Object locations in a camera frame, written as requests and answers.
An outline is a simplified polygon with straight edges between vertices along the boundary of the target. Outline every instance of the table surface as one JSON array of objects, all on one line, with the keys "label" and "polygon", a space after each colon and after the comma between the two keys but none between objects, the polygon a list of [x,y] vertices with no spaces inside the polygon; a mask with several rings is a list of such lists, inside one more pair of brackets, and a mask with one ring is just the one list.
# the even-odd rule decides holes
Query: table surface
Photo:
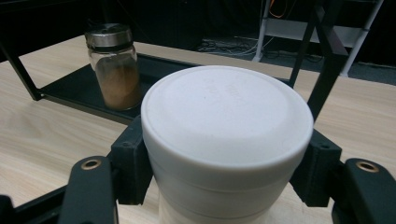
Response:
[{"label": "table surface", "polygon": [[[135,43],[139,53],[167,59],[239,66],[288,78],[291,69],[265,63],[207,55],[182,49]],[[79,36],[21,56],[38,88],[89,63],[85,39]],[[14,206],[67,184],[79,160],[105,156],[125,129],[120,124],[47,100],[34,101],[8,62],[0,63],[0,194]],[[305,100],[317,73],[302,70],[295,90]],[[315,128],[343,149],[342,161],[362,158],[385,166],[396,176],[396,87],[339,77]],[[268,223],[332,223],[332,202],[310,208],[287,185],[269,212]],[[119,205],[120,223],[157,223],[155,180],[143,205]]]}]

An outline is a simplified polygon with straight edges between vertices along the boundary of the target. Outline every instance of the spice jar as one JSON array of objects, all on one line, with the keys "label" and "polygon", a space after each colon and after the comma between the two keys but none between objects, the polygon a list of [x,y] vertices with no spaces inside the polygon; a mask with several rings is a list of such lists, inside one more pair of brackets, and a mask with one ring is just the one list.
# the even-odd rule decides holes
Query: spice jar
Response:
[{"label": "spice jar", "polygon": [[85,33],[93,71],[105,101],[114,110],[126,110],[142,99],[137,55],[130,28],[107,23]]}]

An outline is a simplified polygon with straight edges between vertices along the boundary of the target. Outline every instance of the white cylindrical container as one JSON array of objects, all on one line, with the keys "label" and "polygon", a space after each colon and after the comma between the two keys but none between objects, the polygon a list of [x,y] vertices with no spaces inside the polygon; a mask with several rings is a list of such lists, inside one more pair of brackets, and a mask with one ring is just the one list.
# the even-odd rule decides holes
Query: white cylindrical container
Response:
[{"label": "white cylindrical container", "polygon": [[304,99],[265,74],[198,66],[154,84],[141,107],[160,222],[264,223],[313,132]]}]

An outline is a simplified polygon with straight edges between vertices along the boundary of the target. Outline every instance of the black tray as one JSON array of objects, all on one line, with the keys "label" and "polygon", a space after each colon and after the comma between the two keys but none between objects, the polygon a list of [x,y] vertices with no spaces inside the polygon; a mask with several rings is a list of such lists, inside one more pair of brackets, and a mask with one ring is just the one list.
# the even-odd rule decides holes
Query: black tray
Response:
[{"label": "black tray", "polygon": [[[182,69],[198,66],[198,64],[182,63],[143,54],[138,54],[137,57],[143,93],[146,93],[162,77]],[[105,106],[96,75],[90,64],[38,91],[44,99],[123,124],[129,124],[136,116],[140,115],[140,104],[124,111],[112,110]]]}]

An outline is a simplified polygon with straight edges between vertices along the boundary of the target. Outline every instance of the silver lid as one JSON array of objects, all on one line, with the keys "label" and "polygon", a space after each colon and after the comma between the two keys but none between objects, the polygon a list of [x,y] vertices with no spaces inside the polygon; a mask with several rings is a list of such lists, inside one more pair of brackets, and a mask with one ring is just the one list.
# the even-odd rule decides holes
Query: silver lid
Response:
[{"label": "silver lid", "polygon": [[112,48],[132,43],[132,32],[129,26],[118,23],[107,23],[92,27],[85,33],[87,47]]}]

